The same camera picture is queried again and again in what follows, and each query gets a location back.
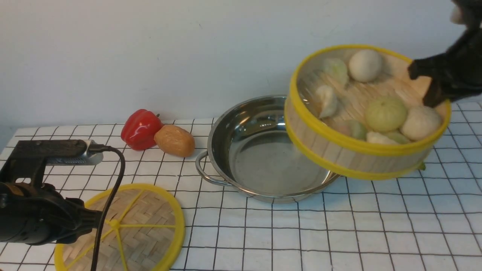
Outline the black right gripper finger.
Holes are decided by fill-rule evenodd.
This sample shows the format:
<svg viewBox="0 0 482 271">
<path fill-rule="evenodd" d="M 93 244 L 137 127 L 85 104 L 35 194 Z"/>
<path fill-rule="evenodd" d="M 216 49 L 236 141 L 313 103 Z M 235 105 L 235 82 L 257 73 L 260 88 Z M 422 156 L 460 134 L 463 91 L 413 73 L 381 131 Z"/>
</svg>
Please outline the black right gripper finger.
<svg viewBox="0 0 482 271">
<path fill-rule="evenodd" d="M 429 87 L 423 97 L 423 105 L 431 108 L 445 101 L 452 101 L 452 76 L 448 68 L 448 60 L 444 56 L 431 56 L 415 59 L 408 67 L 410 79 L 427 77 Z"/>
</svg>

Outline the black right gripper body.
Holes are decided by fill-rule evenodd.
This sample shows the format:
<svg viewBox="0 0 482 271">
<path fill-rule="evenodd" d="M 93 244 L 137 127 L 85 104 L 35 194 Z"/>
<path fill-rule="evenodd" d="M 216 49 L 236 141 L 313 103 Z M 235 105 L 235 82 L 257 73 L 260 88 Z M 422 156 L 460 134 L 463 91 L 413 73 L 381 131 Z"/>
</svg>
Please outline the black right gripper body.
<svg viewBox="0 0 482 271">
<path fill-rule="evenodd" d="M 453 4 L 450 21 L 465 30 L 446 52 L 429 58 L 429 101 L 481 101 L 481 1 Z"/>
</svg>

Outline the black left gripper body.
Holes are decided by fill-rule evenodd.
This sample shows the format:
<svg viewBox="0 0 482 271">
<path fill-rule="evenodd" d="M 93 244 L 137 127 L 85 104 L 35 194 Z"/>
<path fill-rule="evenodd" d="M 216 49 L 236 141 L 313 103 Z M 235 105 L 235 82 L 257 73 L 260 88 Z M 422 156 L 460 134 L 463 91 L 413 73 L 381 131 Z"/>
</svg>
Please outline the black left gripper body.
<svg viewBox="0 0 482 271">
<path fill-rule="evenodd" d="M 1 184 L 0 240 L 27 245 L 72 244 L 100 225 L 102 212 L 64 198 L 50 184 Z"/>
</svg>

